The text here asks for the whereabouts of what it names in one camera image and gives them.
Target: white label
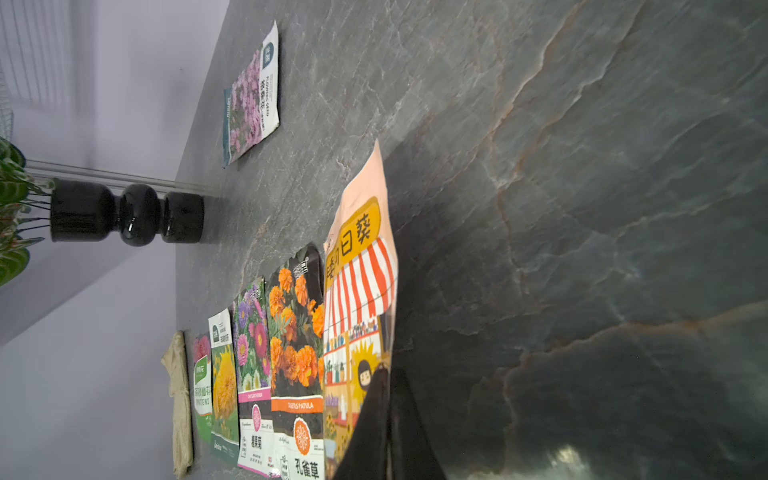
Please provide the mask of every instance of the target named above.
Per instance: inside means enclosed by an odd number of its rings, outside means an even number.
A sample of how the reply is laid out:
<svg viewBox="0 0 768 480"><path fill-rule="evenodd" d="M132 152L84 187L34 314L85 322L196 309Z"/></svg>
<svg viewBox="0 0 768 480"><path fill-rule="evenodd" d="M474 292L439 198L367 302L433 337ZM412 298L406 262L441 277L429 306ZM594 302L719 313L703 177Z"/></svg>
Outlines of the white label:
<svg viewBox="0 0 768 480"><path fill-rule="evenodd" d="M230 326L230 312L224 310L208 319L210 334L210 348L232 345L232 327Z"/></svg>
<svg viewBox="0 0 768 480"><path fill-rule="evenodd" d="M237 464L252 472L264 476L277 477L274 461L275 447L272 420L259 420L258 431L253 426L252 419L240 420L240 457Z"/></svg>
<svg viewBox="0 0 768 480"><path fill-rule="evenodd" d="M277 115L277 59L278 59L277 22L264 39L261 46L261 72L259 73L259 108L261 110L261 137L275 131L280 125Z"/></svg>
<svg viewBox="0 0 768 480"><path fill-rule="evenodd" d="M195 364L194 409L198 415L210 415L214 406L210 397L210 357L204 356Z"/></svg>
<svg viewBox="0 0 768 480"><path fill-rule="evenodd" d="M323 480L326 477L323 439L312 439L309 453L302 455L293 437L276 433L274 438L275 461L283 480Z"/></svg>

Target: red and white striped awning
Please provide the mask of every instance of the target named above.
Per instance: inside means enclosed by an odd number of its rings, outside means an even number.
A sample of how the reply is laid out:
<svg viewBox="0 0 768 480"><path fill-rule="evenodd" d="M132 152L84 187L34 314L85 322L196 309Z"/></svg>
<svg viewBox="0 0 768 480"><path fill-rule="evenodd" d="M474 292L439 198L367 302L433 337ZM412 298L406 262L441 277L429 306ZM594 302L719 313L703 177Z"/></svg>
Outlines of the red and white striped awning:
<svg viewBox="0 0 768 480"><path fill-rule="evenodd" d="M379 237L342 268L326 291L329 338L384 313L392 303L396 286L397 266L384 239Z"/></svg>

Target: aster seed packet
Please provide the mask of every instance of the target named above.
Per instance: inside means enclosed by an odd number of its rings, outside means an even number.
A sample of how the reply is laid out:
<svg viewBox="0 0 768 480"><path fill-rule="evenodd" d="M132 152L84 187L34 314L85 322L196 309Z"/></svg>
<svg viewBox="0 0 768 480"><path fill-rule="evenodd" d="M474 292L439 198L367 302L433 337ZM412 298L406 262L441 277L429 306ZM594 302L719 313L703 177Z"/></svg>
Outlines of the aster seed packet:
<svg viewBox="0 0 768 480"><path fill-rule="evenodd" d="M210 396L210 338L207 333L198 336L193 346L194 411L197 434L203 442L210 443L210 427L213 423L213 402Z"/></svg>
<svg viewBox="0 0 768 480"><path fill-rule="evenodd" d="M237 378L230 321L229 310L208 319L214 404L211 434L214 453L235 465L240 454L240 424L237 421Z"/></svg>
<svg viewBox="0 0 768 480"><path fill-rule="evenodd" d="M240 158L249 148L275 131L277 114L277 22L266 36L261 50L253 54L248 67L232 88L224 90L223 162Z"/></svg>
<svg viewBox="0 0 768 480"><path fill-rule="evenodd" d="M323 280L320 254L301 249L270 277L275 461L282 478L325 478L323 465Z"/></svg>
<svg viewBox="0 0 768 480"><path fill-rule="evenodd" d="M326 475L332 478L354 435L373 373L389 369L392 360L398 262L378 141L344 189L323 246Z"/></svg>
<svg viewBox="0 0 768 480"><path fill-rule="evenodd" d="M272 364L266 324L264 278L257 277L232 304L232 330L240 411L237 464L265 477L280 473L273 462Z"/></svg>

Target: chrysanthemum seed packet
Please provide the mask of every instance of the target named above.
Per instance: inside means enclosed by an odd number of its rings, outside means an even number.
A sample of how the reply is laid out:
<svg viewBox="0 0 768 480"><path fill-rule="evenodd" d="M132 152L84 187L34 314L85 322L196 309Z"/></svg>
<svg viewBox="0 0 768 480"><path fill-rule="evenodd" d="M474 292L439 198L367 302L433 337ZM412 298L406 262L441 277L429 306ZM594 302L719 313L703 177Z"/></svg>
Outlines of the chrysanthemum seed packet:
<svg viewBox="0 0 768 480"><path fill-rule="evenodd" d="M332 478L354 435L373 373L389 368L395 333L398 261L379 142L341 197L324 243L326 475ZM386 442L386 437L379 440Z"/></svg>
<svg viewBox="0 0 768 480"><path fill-rule="evenodd" d="M210 427L214 419L214 411L210 396L210 337L207 333L194 340L192 357L197 434L203 442L210 443Z"/></svg>
<svg viewBox="0 0 768 480"><path fill-rule="evenodd" d="M323 465L323 280L320 254L301 249L269 278L275 461L283 478L325 478Z"/></svg>
<svg viewBox="0 0 768 480"><path fill-rule="evenodd" d="M232 304L232 331L240 411L240 467L280 476L273 457L272 363L266 324L266 287L257 277Z"/></svg>
<svg viewBox="0 0 768 480"><path fill-rule="evenodd" d="M235 465L240 453L240 424L237 421L237 378L230 314L229 310L224 310L208 319L214 404L211 434L214 453Z"/></svg>
<svg viewBox="0 0 768 480"><path fill-rule="evenodd" d="M240 73L232 88L224 90L223 162L240 158L280 125L277 114L277 22L261 50Z"/></svg>

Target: potted plant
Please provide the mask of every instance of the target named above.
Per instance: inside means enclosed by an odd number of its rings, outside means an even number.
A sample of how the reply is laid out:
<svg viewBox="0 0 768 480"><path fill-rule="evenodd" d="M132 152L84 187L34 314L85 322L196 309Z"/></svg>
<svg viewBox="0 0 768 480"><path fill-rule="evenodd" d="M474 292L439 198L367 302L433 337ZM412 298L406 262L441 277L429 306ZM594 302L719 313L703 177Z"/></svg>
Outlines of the potted plant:
<svg viewBox="0 0 768 480"><path fill-rule="evenodd" d="M24 170L26 159L0 137L0 286L29 263L27 247L43 237L21 233L50 227L54 242L99 241L117 231L128 245L141 247L160 234L168 243L197 243L203 234L204 203L197 194L168 192L131 184L116 197L104 185L79 180L39 182ZM22 217L33 207L48 217ZM46 223L31 226L30 222Z"/></svg>
<svg viewBox="0 0 768 480"><path fill-rule="evenodd" d="M47 227L29 226L31 222L48 220L44 217L21 217L32 207L49 210L52 181L37 182L24 171L26 159L11 142L0 137L0 286L19 275L29 263L27 247L42 237L23 238L27 230Z"/></svg>

